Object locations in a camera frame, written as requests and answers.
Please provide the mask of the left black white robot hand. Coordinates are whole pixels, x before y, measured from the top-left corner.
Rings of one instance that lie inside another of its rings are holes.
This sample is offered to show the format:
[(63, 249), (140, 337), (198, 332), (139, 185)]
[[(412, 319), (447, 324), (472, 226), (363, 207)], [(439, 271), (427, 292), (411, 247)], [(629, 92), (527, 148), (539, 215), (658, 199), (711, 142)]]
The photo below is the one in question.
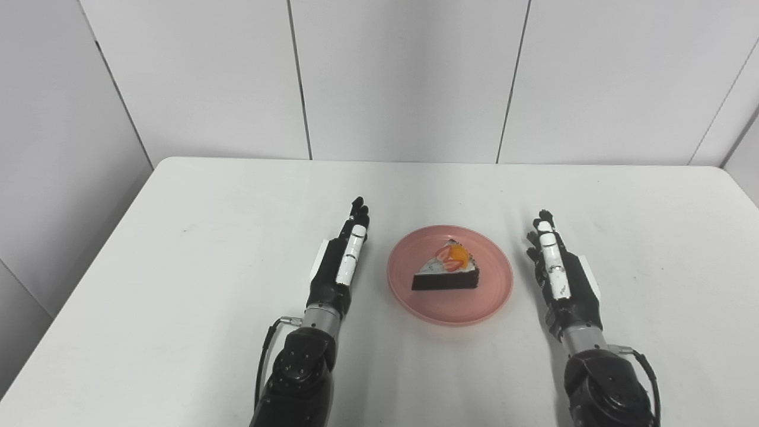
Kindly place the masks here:
[(329, 308), (344, 319), (352, 303), (353, 276), (368, 240), (371, 219), (363, 197), (350, 206), (349, 218), (336, 238), (326, 241), (320, 264), (311, 279), (307, 307)]

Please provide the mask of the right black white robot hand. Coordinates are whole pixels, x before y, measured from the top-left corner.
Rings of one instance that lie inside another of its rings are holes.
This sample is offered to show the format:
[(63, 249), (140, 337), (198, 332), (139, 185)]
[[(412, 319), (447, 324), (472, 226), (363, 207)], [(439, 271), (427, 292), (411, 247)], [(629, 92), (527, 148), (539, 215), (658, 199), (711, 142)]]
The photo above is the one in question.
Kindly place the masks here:
[(566, 248), (554, 224), (553, 214), (539, 211), (526, 250), (534, 263), (534, 275), (547, 306), (548, 332), (560, 339), (570, 327), (603, 330), (599, 298), (591, 286), (590, 276), (581, 258)]

